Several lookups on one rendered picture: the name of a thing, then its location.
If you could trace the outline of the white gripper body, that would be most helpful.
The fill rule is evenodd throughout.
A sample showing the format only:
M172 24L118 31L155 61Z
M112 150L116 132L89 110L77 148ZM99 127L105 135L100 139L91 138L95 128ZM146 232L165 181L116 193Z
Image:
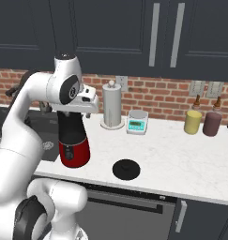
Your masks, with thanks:
M79 99L75 98L70 104L52 104L51 107L55 111L60 112L72 112L72 113L98 113L99 112L99 99L94 97L90 99L89 97L81 97Z

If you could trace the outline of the red and black blender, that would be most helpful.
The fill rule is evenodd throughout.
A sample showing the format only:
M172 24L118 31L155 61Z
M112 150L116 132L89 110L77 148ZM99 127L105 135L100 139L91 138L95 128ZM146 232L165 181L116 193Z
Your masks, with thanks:
M90 159L90 147L86 136L82 115L57 112L59 155L63 165L80 168Z

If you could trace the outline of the black round blender lid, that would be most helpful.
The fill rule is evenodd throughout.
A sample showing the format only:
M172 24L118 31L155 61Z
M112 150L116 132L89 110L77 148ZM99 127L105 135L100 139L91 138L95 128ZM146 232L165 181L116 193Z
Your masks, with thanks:
M120 180L133 180L139 176L141 168L131 159L120 159L113 165L113 174Z

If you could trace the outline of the grey paper towel holder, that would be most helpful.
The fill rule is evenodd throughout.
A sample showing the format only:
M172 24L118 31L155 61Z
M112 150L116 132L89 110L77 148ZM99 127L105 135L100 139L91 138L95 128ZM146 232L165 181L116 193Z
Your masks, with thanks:
M100 125L109 130L120 129L125 125L121 116L121 85L109 81L102 86L103 118Z

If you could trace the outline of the dark tap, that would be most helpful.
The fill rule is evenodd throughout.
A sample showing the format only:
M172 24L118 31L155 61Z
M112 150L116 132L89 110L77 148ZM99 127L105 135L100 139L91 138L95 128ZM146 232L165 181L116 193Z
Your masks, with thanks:
M23 74L23 76L22 76L22 78L21 78L21 80L20 80L20 83L12 86L10 89L8 89L8 90L5 92L5 94L6 94L7 97L12 97L11 103L9 104L9 107L8 107L9 109L11 109L11 106L13 105L16 97L18 96L18 94L19 94L20 91L22 90L22 88L23 88L24 84L26 83L26 81L28 80L28 78L29 78L31 75L35 74L35 73L37 73L37 71L36 71L35 69L26 71L26 72ZM50 113L50 112L53 110L53 108L50 106L49 103L44 103L43 101L41 101L41 102L39 103L39 109L40 109L43 113L45 113L45 112L46 112L46 113Z

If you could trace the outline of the dark sink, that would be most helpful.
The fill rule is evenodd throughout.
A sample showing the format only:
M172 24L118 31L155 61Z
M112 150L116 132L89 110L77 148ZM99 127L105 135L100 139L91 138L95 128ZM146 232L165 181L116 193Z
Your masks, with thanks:
M1 125L6 118L7 111L6 107L0 107L0 141ZM55 162L59 155L57 114L55 112L43 113L29 110L28 117L31 128L43 140L44 154L42 159Z

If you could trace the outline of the white and teal kitchen scale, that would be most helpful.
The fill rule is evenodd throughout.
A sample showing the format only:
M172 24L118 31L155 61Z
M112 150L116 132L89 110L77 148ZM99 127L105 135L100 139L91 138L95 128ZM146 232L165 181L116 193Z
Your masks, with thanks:
M145 135L147 123L148 112L142 110L131 110L127 118L127 133L134 135Z

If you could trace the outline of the yellow jar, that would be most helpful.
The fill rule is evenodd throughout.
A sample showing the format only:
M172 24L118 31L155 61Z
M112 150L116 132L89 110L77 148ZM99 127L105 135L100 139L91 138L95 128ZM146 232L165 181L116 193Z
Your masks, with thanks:
M201 119L202 114L200 112L194 110L187 111L184 125L185 132L188 134L196 134L199 129Z

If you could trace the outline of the brown-capped bottle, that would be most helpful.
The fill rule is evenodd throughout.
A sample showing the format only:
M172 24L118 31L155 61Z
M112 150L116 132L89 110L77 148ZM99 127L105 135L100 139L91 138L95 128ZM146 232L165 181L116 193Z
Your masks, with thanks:
M193 106L192 108L195 110L195 111L199 111L200 110L200 96L197 95L194 103L193 103Z
M213 111L220 113L220 97L217 98L217 101L213 105Z

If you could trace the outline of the grey dishwasher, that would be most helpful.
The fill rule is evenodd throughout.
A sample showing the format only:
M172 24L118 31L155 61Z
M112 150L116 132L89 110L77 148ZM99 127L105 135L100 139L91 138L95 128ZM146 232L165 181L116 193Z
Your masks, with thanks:
M167 240L174 216L176 198L117 187L84 184L88 198L138 204L155 208L163 206L163 213L129 209L87 201L76 214L89 240Z

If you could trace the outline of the purple jar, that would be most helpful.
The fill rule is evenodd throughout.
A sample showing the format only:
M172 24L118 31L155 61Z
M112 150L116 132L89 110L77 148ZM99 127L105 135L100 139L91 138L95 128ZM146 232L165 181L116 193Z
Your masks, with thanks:
M203 133L206 136L214 137L217 135L222 116L217 112L208 112L205 117Z

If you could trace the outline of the dark base cupboard door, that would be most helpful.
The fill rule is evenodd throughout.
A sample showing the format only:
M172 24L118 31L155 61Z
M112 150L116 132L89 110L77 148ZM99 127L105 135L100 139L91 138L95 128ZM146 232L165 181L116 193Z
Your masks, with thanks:
M176 232L182 202L187 209ZM228 240L228 205L178 199L168 240Z

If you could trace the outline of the white wall outlet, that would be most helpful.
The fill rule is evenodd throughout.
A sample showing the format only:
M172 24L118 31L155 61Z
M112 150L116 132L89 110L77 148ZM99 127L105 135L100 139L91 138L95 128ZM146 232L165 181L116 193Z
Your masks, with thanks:
M115 82L121 86L122 92L128 91L128 77L127 76L116 76Z

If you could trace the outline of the dark wall cupboard door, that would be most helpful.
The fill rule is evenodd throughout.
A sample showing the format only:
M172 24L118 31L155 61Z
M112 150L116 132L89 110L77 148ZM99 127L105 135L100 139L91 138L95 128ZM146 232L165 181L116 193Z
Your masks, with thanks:
M160 3L155 66L149 66L154 3ZM73 0L76 54L84 73L158 77L169 0Z
M0 0L0 68L53 70L49 0Z
M185 13L171 68L178 3L185 3ZM228 0L170 0L161 76L228 83Z

